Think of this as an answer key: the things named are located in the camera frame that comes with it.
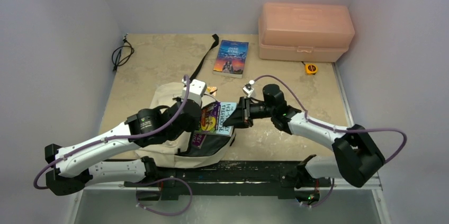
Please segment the purple Treehouse paperback book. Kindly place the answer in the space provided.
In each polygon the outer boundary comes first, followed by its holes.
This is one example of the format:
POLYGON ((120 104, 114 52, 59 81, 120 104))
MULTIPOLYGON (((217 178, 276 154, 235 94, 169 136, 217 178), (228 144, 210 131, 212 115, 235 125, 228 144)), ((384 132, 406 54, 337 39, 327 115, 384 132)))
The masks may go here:
POLYGON ((194 133, 194 134, 192 134, 192 137, 191 137, 191 145, 192 145, 192 147, 195 147, 197 149, 201 149, 205 139, 206 139, 206 135, 205 134, 201 134, 201 133, 194 133))

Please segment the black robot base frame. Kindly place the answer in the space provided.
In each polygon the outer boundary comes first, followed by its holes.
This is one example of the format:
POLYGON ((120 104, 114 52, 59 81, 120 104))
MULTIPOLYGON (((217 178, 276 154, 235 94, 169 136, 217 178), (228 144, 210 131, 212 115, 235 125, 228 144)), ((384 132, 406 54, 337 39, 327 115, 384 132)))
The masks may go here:
POLYGON ((200 168, 152 168, 141 182, 125 182, 136 189, 138 199, 178 200, 181 195, 275 196, 299 199, 306 203, 319 200, 320 188, 331 186, 329 178, 312 178, 304 161, 224 160, 200 168))

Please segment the Jane Eyre paperback book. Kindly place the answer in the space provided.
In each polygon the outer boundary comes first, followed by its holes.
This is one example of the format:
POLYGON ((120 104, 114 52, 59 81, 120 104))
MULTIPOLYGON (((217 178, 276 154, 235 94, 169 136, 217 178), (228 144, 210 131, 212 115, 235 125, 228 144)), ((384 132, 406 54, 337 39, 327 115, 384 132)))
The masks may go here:
POLYGON ((216 75, 243 78, 249 43, 222 40, 213 66, 216 75))

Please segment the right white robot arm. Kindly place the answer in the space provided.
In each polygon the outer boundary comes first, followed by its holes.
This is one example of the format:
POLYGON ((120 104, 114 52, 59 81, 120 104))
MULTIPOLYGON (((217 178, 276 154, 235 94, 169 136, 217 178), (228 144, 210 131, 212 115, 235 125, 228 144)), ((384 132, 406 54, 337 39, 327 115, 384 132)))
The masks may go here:
POLYGON ((253 126, 255 119, 269 118, 278 130, 330 149, 332 157, 311 155, 299 163, 294 171, 297 186, 310 185, 319 178, 343 178, 354 187, 362 187, 385 164, 385 157, 370 135, 358 132, 360 126, 319 126, 319 120, 307 119, 303 111, 288 105, 276 84, 263 87, 263 98, 254 103, 241 97, 223 124, 246 129, 253 126))

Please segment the blue Treehouse paperback book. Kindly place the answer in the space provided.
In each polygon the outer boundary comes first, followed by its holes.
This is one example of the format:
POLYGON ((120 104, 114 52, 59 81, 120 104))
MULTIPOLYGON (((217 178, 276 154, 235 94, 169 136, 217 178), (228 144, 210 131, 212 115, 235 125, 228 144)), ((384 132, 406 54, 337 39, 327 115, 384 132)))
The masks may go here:
POLYGON ((218 102, 208 104, 202 108, 200 125, 196 133, 230 137, 233 126, 224 126, 224 122, 236 110, 236 102, 218 102))

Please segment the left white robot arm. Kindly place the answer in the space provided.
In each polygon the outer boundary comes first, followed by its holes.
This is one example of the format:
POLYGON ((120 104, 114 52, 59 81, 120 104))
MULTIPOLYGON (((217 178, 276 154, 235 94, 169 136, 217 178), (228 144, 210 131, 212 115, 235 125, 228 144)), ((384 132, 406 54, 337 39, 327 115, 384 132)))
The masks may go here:
POLYGON ((107 182, 141 182, 152 186, 157 182, 156 162, 150 157, 130 161, 110 161, 120 153, 148 146, 167 146, 184 132, 198 128, 201 103, 178 100, 172 106, 142 109, 110 131, 82 143, 62 147, 45 147, 48 163, 42 173, 55 195, 70 195, 87 186, 107 182))

